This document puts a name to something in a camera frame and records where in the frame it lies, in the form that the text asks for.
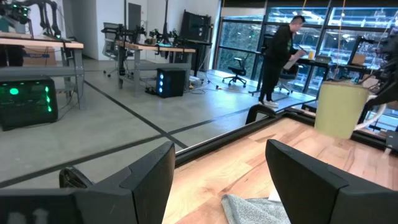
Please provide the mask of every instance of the man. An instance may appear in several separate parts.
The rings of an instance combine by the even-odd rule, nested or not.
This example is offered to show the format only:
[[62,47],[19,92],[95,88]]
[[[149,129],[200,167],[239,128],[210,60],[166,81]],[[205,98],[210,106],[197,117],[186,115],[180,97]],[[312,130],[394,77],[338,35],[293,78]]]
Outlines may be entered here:
[[[262,105],[277,108],[278,103],[272,100],[272,92],[276,84],[278,84],[279,75],[284,65],[289,60],[296,59],[296,52],[293,48],[293,34],[299,31],[305,22],[303,16],[295,16],[289,25],[282,25],[275,33],[269,48],[266,50],[264,57],[264,75],[262,78],[262,88],[259,97],[259,103]],[[300,50],[299,55],[303,55],[304,51]]]

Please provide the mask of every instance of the gray towel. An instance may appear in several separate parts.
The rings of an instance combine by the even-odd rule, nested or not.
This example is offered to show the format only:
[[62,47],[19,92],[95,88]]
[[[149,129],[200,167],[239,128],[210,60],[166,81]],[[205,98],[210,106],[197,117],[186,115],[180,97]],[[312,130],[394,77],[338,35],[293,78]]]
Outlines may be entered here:
[[221,199],[229,224],[290,224],[284,206],[266,198],[242,199],[224,195]]

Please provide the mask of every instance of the office chair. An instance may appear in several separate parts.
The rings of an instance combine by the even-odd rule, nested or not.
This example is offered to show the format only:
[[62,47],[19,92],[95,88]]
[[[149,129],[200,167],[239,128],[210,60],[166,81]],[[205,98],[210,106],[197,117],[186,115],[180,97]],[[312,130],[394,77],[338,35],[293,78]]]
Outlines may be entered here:
[[[104,28],[118,28],[119,24],[113,24],[110,22],[104,22]],[[118,70],[118,57],[119,50],[118,46],[115,44],[116,34],[105,33],[105,44],[102,50],[102,54],[106,57],[115,61],[115,68],[108,73],[108,77],[111,76],[112,73]],[[130,51],[127,51],[127,57],[132,57],[134,54]]]
[[226,78],[230,78],[231,79],[229,81],[229,83],[228,83],[228,86],[231,85],[231,82],[235,82],[236,83],[236,80],[239,80],[241,83],[243,83],[243,88],[246,87],[246,80],[241,78],[241,77],[238,77],[238,75],[246,76],[245,65],[246,65],[246,60],[248,59],[248,57],[249,57],[249,53],[246,55],[246,57],[244,59],[234,58],[236,61],[238,61],[239,68],[237,68],[237,67],[228,67],[228,69],[230,69],[235,74],[234,77],[226,77]]
[[287,91],[289,91],[287,95],[293,93],[293,88],[291,87],[289,82],[296,79],[298,72],[299,72],[299,66],[297,64],[293,65],[289,70],[283,69],[282,72],[280,73],[279,84],[277,86],[279,87],[279,91],[281,91],[284,88]]

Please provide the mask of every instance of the gray floor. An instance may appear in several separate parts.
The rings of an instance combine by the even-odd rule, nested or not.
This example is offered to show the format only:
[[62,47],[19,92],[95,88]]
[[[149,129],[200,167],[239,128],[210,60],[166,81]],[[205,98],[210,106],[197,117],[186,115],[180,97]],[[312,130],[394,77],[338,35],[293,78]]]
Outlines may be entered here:
[[[207,77],[212,83],[201,86],[205,94],[202,91],[194,91],[182,97],[161,99],[144,93],[144,87],[151,85],[144,82],[141,83],[140,93],[134,94],[132,84],[126,83],[122,90],[118,89],[115,73],[111,78],[103,75],[104,69],[112,70],[113,66],[112,61],[85,60],[86,81],[162,131],[166,133],[173,131],[172,137],[186,146],[192,146],[243,126],[247,109],[257,103],[258,96],[248,94],[248,90],[255,89],[254,82],[248,83],[246,88],[240,83],[228,87],[221,82],[222,78],[216,72],[208,73]],[[143,75],[151,77],[155,72],[146,72]],[[215,85],[223,89],[215,90]],[[74,97],[70,105],[60,112],[62,116],[69,107],[72,107],[59,122],[0,132],[2,151],[0,186],[56,187],[57,168],[47,168],[156,136],[151,142],[125,147],[123,151],[76,165],[97,182],[168,141],[167,138],[161,138],[160,133],[154,128],[88,85],[85,85],[85,97],[86,110],[80,111],[76,106],[72,107],[75,105]],[[279,109],[312,99],[312,96],[299,93],[293,93],[289,97],[285,91],[274,93],[274,100],[280,103]],[[66,103],[65,97],[59,95],[58,107]],[[179,132],[179,129],[197,123],[204,124]],[[182,146],[176,146],[176,151],[181,149]],[[45,175],[40,177],[33,175],[30,176],[33,179],[16,184],[20,181],[16,177],[46,169],[48,172],[44,172]]]

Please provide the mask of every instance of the black jacket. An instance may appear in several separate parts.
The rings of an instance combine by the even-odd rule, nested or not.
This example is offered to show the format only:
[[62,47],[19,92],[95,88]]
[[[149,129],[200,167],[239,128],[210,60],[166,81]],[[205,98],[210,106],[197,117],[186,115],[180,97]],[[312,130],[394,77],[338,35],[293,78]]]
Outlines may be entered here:
[[290,31],[289,25],[281,25],[266,50],[266,59],[283,67],[289,61],[290,56],[296,52],[297,50],[293,48],[293,33]]

